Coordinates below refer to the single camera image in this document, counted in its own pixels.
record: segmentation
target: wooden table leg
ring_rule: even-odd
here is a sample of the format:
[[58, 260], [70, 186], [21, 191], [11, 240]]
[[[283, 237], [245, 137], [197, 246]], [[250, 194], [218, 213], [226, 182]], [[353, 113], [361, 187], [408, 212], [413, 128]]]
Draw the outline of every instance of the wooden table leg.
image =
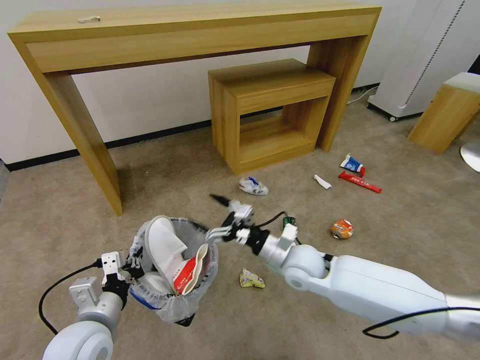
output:
[[75, 85], [66, 72], [42, 73], [25, 44], [12, 38], [38, 86], [100, 185], [113, 211], [122, 215], [117, 169]]
[[310, 45], [307, 64], [336, 78], [316, 145], [328, 152], [369, 46], [370, 35], [324, 40]]

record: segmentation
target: beige carpet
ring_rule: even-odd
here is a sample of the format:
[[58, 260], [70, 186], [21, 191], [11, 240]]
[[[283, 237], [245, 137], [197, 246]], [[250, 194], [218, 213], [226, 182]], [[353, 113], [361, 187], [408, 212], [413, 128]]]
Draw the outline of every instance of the beige carpet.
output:
[[[52, 339], [37, 314], [42, 292], [102, 252], [128, 248], [143, 221], [164, 214], [220, 225], [226, 211], [208, 197], [211, 192], [254, 205], [258, 221], [281, 210], [295, 214], [300, 240], [323, 252], [403, 268], [444, 292], [478, 291], [480, 176], [458, 148], [480, 138], [480, 123], [437, 155], [407, 141], [415, 121], [390, 123], [364, 102], [349, 105], [331, 152], [317, 149], [252, 173], [269, 186], [267, 197], [237, 190], [238, 178], [212, 147], [209, 128], [116, 148], [111, 154], [121, 179], [122, 217], [113, 215], [79, 157], [13, 172], [0, 204], [0, 358], [39, 359]], [[367, 181], [382, 194], [337, 179], [348, 152], [363, 161]], [[332, 188], [322, 189], [315, 173]], [[340, 217], [354, 226], [348, 241], [328, 233]], [[280, 234], [281, 221], [270, 229]], [[479, 354], [478, 343], [438, 335], [367, 338], [361, 330], [369, 322], [291, 289], [248, 248], [219, 248], [218, 276], [192, 325], [164, 324], [129, 299], [114, 359], [438, 360]], [[240, 288], [244, 267], [262, 276], [266, 288]], [[75, 318], [69, 285], [56, 288], [45, 303], [58, 329]]]

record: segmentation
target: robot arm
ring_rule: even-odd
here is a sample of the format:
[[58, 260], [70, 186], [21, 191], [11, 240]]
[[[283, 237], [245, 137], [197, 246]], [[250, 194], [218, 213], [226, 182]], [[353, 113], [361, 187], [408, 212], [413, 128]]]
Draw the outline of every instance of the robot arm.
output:
[[[310, 245], [296, 245], [295, 226], [287, 224], [277, 238], [268, 230], [251, 225], [252, 211], [245, 211], [251, 206], [231, 201], [228, 207], [231, 213], [227, 220], [233, 222], [212, 229], [207, 235], [211, 241], [236, 240], [247, 245], [282, 274], [292, 288], [326, 297], [345, 311], [379, 323], [365, 329], [364, 334], [388, 339], [398, 332], [440, 333], [455, 339], [480, 340], [479, 295], [444, 294], [405, 270], [355, 256], [332, 256]], [[393, 334], [369, 333], [387, 325], [395, 330]]]
[[[288, 285], [330, 299], [339, 308], [377, 322], [364, 334], [388, 339], [406, 332], [440, 333], [455, 339], [480, 340], [480, 295], [455, 296], [435, 290], [411, 272], [359, 257], [332, 256], [310, 245], [296, 245], [297, 228], [287, 224], [280, 238], [252, 222], [253, 208], [214, 196], [228, 206], [230, 214], [222, 227], [208, 231], [209, 242], [235, 240], [264, 258], [284, 276]], [[78, 279], [69, 288], [78, 306], [75, 323], [50, 342], [43, 360], [109, 360], [120, 312], [127, 302], [129, 284], [121, 270], [118, 252], [103, 254], [102, 291], [96, 278]], [[128, 270], [134, 277], [143, 272], [135, 261]], [[389, 326], [387, 336], [369, 331]]]
[[109, 360], [120, 312], [127, 303], [130, 285], [117, 251], [101, 256], [102, 287], [94, 276], [77, 279], [70, 295], [78, 307], [75, 322], [62, 329], [48, 344], [43, 360]]

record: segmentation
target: trash bin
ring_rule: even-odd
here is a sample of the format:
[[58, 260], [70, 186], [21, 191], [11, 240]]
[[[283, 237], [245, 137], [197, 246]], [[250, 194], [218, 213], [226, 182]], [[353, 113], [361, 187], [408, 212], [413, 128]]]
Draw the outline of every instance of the trash bin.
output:
[[[203, 225], [186, 218], [170, 218], [176, 236], [187, 246], [182, 253], [184, 259], [194, 257], [202, 244], [206, 243], [205, 234], [208, 231]], [[155, 271], [153, 261], [145, 249], [145, 230], [149, 221], [145, 222], [133, 239], [133, 244], [127, 257], [131, 262], [134, 254], [142, 270], [147, 273]], [[130, 295], [140, 304], [154, 311], [163, 321], [189, 326], [199, 308], [199, 302], [207, 292], [217, 275], [219, 268], [219, 253], [217, 245], [209, 244], [208, 252], [203, 259], [201, 274], [195, 288], [187, 295], [161, 293], [146, 279], [145, 276], [135, 279], [129, 289]]]

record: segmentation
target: red snack wrapper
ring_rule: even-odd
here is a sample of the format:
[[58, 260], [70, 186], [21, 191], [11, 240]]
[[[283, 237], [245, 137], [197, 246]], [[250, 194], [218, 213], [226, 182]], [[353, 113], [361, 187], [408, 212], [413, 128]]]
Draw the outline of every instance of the red snack wrapper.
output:
[[345, 171], [342, 172], [340, 175], [338, 175], [338, 177], [340, 179], [347, 180], [350, 183], [360, 185], [362, 188], [371, 190], [371, 191], [376, 192], [378, 194], [380, 194], [382, 192], [381, 188], [379, 188], [375, 185], [369, 184], [368, 182], [363, 181], [361, 177], [347, 174]]

